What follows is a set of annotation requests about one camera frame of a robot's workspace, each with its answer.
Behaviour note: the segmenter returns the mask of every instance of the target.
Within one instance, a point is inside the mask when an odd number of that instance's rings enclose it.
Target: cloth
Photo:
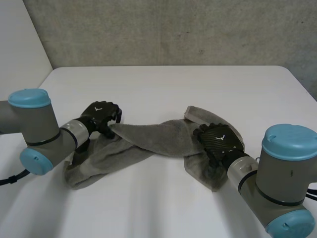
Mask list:
[[[207,123],[228,124],[237,136],[239,132],[224,119],[204,109],[190,106],[187,111],[193,118]],[[193,131],[199,125],[188,119],[169,120],[156,125],[113,124],[116,134],[110,140],[102,134],[91,139],[86,152],[74,153],[72,163],[64,162],[63,177],[72,189],[87,187],[109,173],[138,163],[153,154],[184,157],[185,170],[200,183],[217,191],[226,181],[225,170],[208,173],[208,157]]]

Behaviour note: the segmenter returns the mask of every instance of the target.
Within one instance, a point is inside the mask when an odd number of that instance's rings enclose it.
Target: concrete wall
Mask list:
[[[22,0],[0,0],[0,100],[37,88],[52,71]]]
[[[317,98],[316,0],[24,0],[53,68],[280,65]]]

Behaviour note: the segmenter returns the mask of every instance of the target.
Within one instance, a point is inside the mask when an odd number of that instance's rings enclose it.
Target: white logo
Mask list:
[[[223,140],[224,137],[225,137],[225,135],[223,135],[223,137],[221,137],[221,138],[216,137],[216,139],[217,139],[217,140]]]

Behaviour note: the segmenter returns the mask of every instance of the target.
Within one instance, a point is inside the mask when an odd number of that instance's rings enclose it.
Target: light blue joint cap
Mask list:
[[[18,108],[42,108],[51,104],[47,91],[40,88],[24,89],[12,93],[8,102]]]
[[[262,148],[277,159],[307,160],[317,156],[317,133],[301,125],[274,125],[266,130]]]
[[[25,148],[21,152],[20,161],[34,175],[44,175],[53,169],[53,164],[46,156],[31,148]]]
[[[306,238],[314,230],[315,224],[310,211],[297,210],[274,219],[265,230],[273,238]]]

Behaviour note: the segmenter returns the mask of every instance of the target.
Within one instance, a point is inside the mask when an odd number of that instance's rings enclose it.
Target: robotic arm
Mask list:
[[[316,132],[290,124],[270,127],[259,163],[244,153],[227,125],[203,124],[194,135],[210,159],[209,171],[226,168],[229,180],[273,238],[305,238],[313,231],[315,220],[303,201],[305,195],[316,200],[306,194],[317,181]]]
[[[73,151],[87,146],[92,132],[113,138],[107,123],[119,123],[121,115],[118,105],[94,102],[81,117],[58,127],[47,92],[25,89],[0,101],[0,135],[21,132],[27,144],[20,154],[22,165],[35,175],[44,175]]]

